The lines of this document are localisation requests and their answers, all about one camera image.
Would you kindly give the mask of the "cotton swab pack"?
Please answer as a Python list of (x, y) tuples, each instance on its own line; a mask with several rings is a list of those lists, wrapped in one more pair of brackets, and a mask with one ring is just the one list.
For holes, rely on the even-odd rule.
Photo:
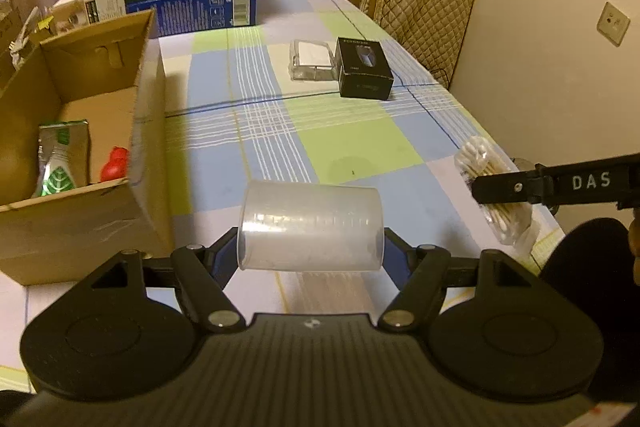
[(524, 194), (524, 182), (484, 136), (472, 136), (454, 155), (454, 165), (498, 242), (512, 248), (513, 256), (526, 257), (540, 226)]

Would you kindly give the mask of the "clear plastic cup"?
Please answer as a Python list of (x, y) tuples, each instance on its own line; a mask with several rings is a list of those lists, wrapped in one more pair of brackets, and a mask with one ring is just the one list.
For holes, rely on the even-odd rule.
[(247, 185), (236, 240), (242, 270), (376, 271), (384, 244), (382, 200), (373, 187)]

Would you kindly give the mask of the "red toy car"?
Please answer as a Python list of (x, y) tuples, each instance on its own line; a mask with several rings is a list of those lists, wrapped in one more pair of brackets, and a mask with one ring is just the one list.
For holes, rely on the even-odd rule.
[(113, 147), (108, 161), (100, 172), (100, 181), (112, 181), (127, 176), (129, 150), (126, 147)]

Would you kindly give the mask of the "silver green tea bag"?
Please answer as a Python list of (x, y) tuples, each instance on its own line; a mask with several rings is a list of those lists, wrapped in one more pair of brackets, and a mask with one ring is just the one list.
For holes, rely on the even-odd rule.
[(55, 121), (38, 129), (38, 179), (34, 197), (60, 194), (89, 184), (88, 121)]

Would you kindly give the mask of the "black small product box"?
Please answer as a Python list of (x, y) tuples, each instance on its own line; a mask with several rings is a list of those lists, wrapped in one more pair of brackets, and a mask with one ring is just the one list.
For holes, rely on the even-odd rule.
[(335, 65), (342, 98), (386, 101), (390, 97), (394, 76), (381, 43), (340, 37)]

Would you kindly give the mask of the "checked tablecloth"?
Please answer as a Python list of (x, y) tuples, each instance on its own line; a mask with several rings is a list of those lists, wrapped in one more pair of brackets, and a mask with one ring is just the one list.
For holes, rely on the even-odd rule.
[[(454, 167), (482, 129), (425, 68), (346, 0), (263, 1), (258, 15), (253, 27), (158, 38), (172, 247), (215, 242), (257, 179), (373, 186), (385, 224), (410, 243), (468, 256), (496, 245)], [(293, 40), (340, 37), (382, 44), (388, 100), (290, 77)]]

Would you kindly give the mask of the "quilted beige chair cover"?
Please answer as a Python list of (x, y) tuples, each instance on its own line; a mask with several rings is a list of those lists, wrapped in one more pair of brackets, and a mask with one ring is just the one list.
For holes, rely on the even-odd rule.
[(365, 12), (449, 88), (474, 0), (361, 0)]

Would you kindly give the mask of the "brown cardboard box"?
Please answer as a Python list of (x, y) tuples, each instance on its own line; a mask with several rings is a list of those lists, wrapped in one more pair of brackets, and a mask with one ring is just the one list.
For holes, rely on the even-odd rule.
[(119, 251), (174, 245), (155, 15), (44, 40), (1, 90), (1, 269), (79, 280)]

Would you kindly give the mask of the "clear plastic packet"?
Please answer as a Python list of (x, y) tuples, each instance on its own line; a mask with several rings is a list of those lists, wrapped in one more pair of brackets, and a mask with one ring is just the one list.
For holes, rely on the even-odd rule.
[(325, 42), (293, 40), (290, 44), (290, 76), (295, 81), (333, 81), (336, 66)]

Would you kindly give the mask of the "blue flat box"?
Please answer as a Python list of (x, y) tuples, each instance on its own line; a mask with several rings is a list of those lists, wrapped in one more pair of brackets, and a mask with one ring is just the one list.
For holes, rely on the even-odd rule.
[(128, 13), (154, 10), (160, 37), (256, 24), (256, 0), (125, 0), (125, 5)]

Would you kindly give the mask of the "white beige product box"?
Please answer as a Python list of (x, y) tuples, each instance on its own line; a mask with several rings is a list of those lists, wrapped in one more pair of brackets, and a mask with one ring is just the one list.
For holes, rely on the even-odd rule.
[(58, 0), (51, 9), (55, 35), (126, 14), (125, 0)]

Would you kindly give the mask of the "round tin with clutter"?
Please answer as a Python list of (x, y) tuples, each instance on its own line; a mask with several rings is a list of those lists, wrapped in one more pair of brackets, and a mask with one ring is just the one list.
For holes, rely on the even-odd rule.
[(9, 0), (1, 0), (1, 76), (20, 69), (32, 48), (52, 36), (50, 16), (35, 6), (23, 22)]

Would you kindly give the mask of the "lower wall socket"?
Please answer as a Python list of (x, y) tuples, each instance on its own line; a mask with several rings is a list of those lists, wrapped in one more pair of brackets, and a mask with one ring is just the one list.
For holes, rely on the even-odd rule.
[(630, 24), (630, 18), (617, 9), (611, 2), (606, 2), (597, 22), (597, 31), (614, 46), (620, 46)]

